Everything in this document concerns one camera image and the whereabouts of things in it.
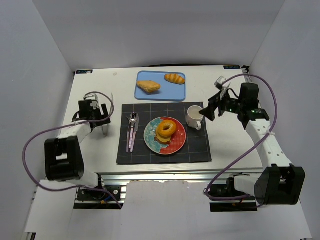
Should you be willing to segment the pink handled spoon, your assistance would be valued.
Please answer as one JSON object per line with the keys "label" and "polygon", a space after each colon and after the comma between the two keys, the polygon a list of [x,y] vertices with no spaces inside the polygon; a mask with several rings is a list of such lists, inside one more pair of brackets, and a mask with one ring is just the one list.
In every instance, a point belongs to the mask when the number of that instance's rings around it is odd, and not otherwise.
{"label": "pink handled spoon", "polygon": [[137,120],[138,120],[137,114],[133,112],[130,117],[130,134],[129,134],[129,145],[128,145],[130,150],[132,149],[134,127]]}

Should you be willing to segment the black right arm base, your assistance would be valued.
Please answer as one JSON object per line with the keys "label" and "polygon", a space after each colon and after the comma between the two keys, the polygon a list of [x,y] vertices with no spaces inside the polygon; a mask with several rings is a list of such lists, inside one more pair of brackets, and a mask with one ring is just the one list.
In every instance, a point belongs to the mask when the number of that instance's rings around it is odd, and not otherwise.
{"label": "black right arm base", "polygon": [[226,179],[225,184],[213,184],[207,193],[212,198],[210,200],[210,211],[212,213],[239,213],[257,212],[258,206],[253,196],[240,198],[245,193],[235,189],[235,177],[249,176],[246,173],[232,174]]}

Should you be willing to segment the striped crescent roll bread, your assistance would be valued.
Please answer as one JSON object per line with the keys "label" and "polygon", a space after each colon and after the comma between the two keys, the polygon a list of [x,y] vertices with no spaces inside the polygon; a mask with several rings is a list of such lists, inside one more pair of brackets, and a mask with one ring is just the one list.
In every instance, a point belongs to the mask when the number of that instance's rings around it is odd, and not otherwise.
{"label": "striped crescent roll bread", "polygon": [[168,73],[164,75],[164,79],[170,83],[183,85],[186,80],[177,73]]}

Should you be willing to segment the pale triangular scone bread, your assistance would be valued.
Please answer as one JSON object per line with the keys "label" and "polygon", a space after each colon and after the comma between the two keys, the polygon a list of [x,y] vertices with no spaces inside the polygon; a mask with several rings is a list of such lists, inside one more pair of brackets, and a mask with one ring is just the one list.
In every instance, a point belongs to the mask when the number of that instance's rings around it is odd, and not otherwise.
{"label": "pale triangular scone bread", "polygon": [[146,93],[153,93],[161,88],[161,85],[152,80],[139,80],[136,85]]}

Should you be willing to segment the white ceramic mug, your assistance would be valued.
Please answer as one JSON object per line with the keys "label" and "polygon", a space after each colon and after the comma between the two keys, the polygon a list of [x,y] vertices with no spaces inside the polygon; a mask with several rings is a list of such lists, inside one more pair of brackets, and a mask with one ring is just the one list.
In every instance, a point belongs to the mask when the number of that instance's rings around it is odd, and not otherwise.
{"label": "white ceramic mug", "polygon": [[193,105],[188,108],[186,115],[186,123],[190,128],[194,128],[196,130],[202,129],[202,120],[204,116],[200,114],[200,111],[203,110],[202,107],[198,105]]}

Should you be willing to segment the orange glazed donut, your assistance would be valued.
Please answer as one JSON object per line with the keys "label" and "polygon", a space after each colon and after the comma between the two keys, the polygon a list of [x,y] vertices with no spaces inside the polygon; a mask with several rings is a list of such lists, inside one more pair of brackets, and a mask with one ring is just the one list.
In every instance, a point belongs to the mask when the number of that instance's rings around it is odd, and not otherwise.
{"label": "orange glazed donut", "polygon": [[177,125],[172,120],[163,120],[156,128],[158,135],[168,138],[172,136],[177,130]]}

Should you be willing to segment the aluminium frame rail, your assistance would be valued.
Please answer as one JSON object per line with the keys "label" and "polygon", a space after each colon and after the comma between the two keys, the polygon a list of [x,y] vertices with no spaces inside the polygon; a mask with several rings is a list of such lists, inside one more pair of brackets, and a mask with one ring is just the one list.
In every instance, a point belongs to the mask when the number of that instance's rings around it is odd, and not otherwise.
{"label": "aluminium frame rail", "polygon": [[136,173],[100,173],[105,181],[205,181],[210,182],[220,171],[171,171]]}

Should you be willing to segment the brown cake slice bread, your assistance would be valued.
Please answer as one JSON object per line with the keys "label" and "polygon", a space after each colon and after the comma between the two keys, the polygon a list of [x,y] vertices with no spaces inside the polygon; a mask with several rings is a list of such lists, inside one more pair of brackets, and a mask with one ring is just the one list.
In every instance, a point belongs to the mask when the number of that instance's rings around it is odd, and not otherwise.
{"label": "brown cake slice bread", "polygon": [[168,145],[171,141],[171,136],[168,136],[168,137],[164,137],[164,136],[161,136],[161,135],[156,135],[154,137],[154,139],[159,142],[160,144],[163,144],[163,145]]}

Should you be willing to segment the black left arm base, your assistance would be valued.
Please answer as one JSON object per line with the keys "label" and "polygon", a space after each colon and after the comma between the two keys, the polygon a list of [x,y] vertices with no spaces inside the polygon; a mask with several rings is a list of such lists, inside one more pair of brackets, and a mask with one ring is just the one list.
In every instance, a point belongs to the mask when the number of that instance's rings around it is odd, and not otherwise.
{"label": "black left arm base", "polygon": [[[124,205],[127,186],[119,184],[105,184],[104,188],[110,192],[121,206]],[[73,208],[75,210],[120,210],[119,205],[110,194],[79,188],[76,192]]]}

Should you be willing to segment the pink handled knife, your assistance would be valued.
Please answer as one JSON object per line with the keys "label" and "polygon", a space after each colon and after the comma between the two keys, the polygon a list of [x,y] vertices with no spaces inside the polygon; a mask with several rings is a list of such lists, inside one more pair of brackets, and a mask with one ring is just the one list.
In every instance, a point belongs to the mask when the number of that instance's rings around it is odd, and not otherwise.
{"label": "pink handled knife", "polygon": [[132,153],[134,150],[134,145],[135,145],[135,140],[136,140],[136,135],[138,132],[138,128],[139,128],[139,114],[136,114],[136,120],[135,120],[135,124],[134,124],[134,130],[133,130],[133,134],[132,134],[132,141],[131,141],[131,145],[130,145],[130,152]]}

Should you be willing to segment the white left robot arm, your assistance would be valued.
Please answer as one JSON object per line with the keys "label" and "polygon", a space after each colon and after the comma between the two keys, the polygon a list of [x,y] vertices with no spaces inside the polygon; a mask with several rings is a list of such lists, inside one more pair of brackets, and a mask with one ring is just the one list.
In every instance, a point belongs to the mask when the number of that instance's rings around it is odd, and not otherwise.
{"label": "white left robot arm", "polygon": [[80,100],[78,107],[72,125],[44,143],[46,177],[50,181],[101,189],[101,176],[85,169],[80,145],[94,129],[111,123],[108,109],[105,104],[99,105],[95,94]]}

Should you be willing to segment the red and teal plate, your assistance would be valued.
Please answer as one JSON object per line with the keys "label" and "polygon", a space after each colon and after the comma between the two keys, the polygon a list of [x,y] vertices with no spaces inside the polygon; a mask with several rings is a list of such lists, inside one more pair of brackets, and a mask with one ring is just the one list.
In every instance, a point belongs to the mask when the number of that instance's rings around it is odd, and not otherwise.
{"label": "red and teal plate", "polygon": [[[169,144],[161,144],[155,140],[155,136],[158,135],[156,129],[163,120],[172,120],[176,123],[176,132],[171,136]],[[172,117],[158,117],[147,124],[143,139],[152,152],[160,155],[171,155],[182,149],[187,140],[187,133],[178,120]]]}

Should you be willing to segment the dark grid placemat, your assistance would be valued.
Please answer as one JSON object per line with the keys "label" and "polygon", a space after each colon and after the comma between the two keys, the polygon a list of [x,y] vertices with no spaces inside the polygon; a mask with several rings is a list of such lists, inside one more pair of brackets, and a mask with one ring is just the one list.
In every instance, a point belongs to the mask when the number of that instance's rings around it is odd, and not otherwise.
{"label": "dark grid placemat", "polygon": [[[121,109],[121,127],[117,153],[118,165],[141,164],[180,164],[202,163],[212,160],[209,136],[206,122],[202,120],[201,130],[187,125],[187,110],[191,106],[203,107],[202,102],[178,103],[139,103],[124,104]],[[131,113],[139,115],[138,131],[136,133],[133,152],[126,152],[127,132]],[[178,120],[186,131],[186,142],[181,150],[170,155],[162,155],[151,151],[144,141],[144,131],[147,124],[159,117],[170,117]]]}

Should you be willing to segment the blue plastic tray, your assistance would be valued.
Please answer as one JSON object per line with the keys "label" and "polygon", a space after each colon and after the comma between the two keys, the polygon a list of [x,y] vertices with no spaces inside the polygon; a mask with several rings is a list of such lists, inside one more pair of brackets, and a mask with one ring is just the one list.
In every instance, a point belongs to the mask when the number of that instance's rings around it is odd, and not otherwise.
{"label": "blue plastic tray", "polygon": [[152,93],[147,93],[138,86],[135,87],[134,97],[137,100],[146,101],[167,101],[182,102],[186,98],[186,82],[184,84],[171,83],[165,80],[165,75],[171,72],[166,71],[140,71],[137,74],[138,81],[154,81],[161,85],[161,88]]}

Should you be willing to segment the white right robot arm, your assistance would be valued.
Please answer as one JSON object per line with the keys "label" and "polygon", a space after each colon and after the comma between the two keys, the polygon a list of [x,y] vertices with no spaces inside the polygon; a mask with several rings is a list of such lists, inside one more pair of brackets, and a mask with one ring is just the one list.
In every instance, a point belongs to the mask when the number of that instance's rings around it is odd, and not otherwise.
{"label": "white right robot arm", "polygon": [[239,173],[229,177],[223,190],[214,186],[206,189],[210,197],[226,200],[254,197],[259,205],[296,205],[306,177],[302,167],[294,166],[272,134],[267,112],[259,108],[259,87],[243,83],[238,98],[231,98],[227,88],[220,90],[208,100],[208,106],[199,111],[208,120],[215,119],[215,111],[234,113],[244,130],[257,146],[263,172],[257,177]]}

